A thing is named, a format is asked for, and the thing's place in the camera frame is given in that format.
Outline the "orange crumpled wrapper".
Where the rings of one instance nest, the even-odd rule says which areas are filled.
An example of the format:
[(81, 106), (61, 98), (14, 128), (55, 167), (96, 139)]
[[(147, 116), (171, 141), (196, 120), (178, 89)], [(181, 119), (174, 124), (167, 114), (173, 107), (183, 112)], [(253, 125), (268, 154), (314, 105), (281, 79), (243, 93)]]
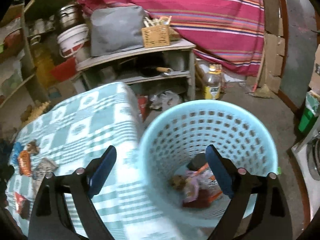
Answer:
[(17, 160), (20, 168), (20, 174), (31, 177), (32, 172), (31, 172), (30, 153), (26, 150), (21, 151)]

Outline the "crumpled clear plastic bag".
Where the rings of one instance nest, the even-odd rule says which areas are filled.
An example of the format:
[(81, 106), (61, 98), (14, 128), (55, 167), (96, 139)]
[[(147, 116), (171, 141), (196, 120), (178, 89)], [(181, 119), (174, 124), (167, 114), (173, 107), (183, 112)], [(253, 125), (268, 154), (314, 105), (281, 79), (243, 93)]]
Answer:
[(149, 97), (149, 102), (150, 109), (155, 111), (166, 111), (171, 107), (179, 105), (183, 100), (178, 94), (167, 90), (161, 94)]

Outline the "grey fabric bag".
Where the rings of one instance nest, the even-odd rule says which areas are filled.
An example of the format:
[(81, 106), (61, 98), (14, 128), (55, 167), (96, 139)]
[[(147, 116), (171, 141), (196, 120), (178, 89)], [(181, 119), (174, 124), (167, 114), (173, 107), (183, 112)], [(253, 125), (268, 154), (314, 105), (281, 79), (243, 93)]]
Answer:
[(142, 7), (97, 9), (91, 15), (91, 55), (110, 55), (144, 47)]

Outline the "cardboard box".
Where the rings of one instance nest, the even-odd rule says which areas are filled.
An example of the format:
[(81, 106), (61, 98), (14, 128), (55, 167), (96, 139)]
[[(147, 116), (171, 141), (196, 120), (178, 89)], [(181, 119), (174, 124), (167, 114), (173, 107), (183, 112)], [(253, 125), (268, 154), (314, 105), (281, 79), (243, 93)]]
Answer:
[(315, 61), (309, 87), (319, 95), (320, 93), (320, 45), (318, 45), (315, 53)]

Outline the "bamboo chopstick holder box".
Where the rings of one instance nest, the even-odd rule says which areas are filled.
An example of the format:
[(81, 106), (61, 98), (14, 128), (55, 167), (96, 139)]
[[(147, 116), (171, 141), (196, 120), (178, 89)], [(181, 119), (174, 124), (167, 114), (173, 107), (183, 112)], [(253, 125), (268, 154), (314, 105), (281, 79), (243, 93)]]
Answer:
[(145, 48), (155, 48), (170, 45), (169, 27), (157, 25), (141, 29)]

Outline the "green checkered tablecloth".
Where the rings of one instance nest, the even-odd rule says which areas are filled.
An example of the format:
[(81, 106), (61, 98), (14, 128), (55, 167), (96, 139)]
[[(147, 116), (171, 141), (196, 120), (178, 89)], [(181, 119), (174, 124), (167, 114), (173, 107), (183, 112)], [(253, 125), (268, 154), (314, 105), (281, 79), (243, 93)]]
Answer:
[(16, 141), (35, 140), (42, 159), (54, 161), (55, 174), (70, 174), (100, 157), (108, 146), (117, 161), (92, 202), (115, 239), (181, 239), (176, 226), (146, 195), (138, 171), (143, 124), (137, 99), (124, 83), (115, 82), (73, 96), (25, 126)]

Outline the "pink snack wrapper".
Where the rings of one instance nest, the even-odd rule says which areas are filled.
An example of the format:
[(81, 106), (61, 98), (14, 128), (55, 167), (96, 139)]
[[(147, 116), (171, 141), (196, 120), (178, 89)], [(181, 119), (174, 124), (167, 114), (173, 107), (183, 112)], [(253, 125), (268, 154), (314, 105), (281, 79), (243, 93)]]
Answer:
[(197, 200), (201, 190), (208, 190), (204, 185), (203, 176), (195, 171), (187, 171), (185, 173), (185, 186), (183, 188), (184, 203)]

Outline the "red striped cloth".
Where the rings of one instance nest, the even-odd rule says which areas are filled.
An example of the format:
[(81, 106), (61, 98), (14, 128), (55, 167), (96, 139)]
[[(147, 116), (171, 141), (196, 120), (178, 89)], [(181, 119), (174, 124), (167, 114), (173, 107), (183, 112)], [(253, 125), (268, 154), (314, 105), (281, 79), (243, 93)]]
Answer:
[(195, 44), (195, 54), (244, 76), (256, 76), (264, 46), (263, 0), (79, 0), (91, 14), (102, 8), (138, 5)]

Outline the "orange snack wrapper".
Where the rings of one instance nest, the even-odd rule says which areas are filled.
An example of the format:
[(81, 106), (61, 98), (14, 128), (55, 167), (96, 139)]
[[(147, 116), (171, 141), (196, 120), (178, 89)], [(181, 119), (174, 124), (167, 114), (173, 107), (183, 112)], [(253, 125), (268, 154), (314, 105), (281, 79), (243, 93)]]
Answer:
[(196, 171), (195, 176), (199, 182), (200, 189), (208, 191), (208, 202), (212, 203), (220, 197), (222, 190), (208, 163), (204, 164), (198, 171)]

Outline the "grey patterned snack packet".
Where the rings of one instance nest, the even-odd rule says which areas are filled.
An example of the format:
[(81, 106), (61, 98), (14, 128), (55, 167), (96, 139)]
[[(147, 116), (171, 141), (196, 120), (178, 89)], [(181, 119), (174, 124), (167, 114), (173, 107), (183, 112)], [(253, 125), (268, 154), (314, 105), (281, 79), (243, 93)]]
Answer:
[(54, 172), (58, 168), (55, 161), (43, 158), (32, 172), (32, 186), (37, 189), (40, 187), (44, 176), (48, 172)]

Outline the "tall wooden shelf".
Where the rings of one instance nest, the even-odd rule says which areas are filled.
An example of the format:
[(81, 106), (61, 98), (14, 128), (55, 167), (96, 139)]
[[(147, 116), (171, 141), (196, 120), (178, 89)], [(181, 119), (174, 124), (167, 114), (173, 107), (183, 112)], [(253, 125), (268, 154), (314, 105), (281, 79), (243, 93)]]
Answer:
[(33, 101), (49, 100), (36, 76), (27, 37), (25, 12), (23, 3), (11, 5), (1, 21), (1, 107), (22, 87)]

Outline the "steel pot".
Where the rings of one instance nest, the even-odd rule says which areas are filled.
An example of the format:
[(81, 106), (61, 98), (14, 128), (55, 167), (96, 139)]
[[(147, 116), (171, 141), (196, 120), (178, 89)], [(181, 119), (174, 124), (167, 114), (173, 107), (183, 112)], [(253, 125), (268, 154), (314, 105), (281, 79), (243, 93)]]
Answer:
[(82, 10), (76, 3), (61, 8), (55, 15), (56, 26), (61, 30), (67, 30), (82, 22)]

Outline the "green trash bin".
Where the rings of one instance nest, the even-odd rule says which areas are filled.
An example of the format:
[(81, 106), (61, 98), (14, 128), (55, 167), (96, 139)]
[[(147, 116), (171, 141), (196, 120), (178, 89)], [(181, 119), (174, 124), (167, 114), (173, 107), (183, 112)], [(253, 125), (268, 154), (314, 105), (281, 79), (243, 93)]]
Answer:
[(304, 135), (308, 134), (317, 121), (318, 116), (319, 94), (313, 90), (310, 90), (306, 94), (305, 107), (298, 126), (299, 131)]

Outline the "red snack wrapper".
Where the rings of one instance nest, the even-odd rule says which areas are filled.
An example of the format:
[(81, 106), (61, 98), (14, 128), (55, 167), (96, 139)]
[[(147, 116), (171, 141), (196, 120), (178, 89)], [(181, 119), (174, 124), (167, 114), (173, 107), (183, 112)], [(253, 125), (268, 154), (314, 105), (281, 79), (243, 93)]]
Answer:
[(14, 192), (16, 212), (21, 215), (24, 210), (29, 210), (30, 201), (18, 192)]

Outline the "red plastic basin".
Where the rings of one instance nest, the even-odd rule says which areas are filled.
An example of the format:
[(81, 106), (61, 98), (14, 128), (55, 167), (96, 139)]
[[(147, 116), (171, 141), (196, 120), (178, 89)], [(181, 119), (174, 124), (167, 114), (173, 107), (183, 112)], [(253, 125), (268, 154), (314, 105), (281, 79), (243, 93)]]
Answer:
[(58, 66), (55, 66), (50, 74), (59, 82), (66, 81), (77, 73), (75, 58), (71, 57)]

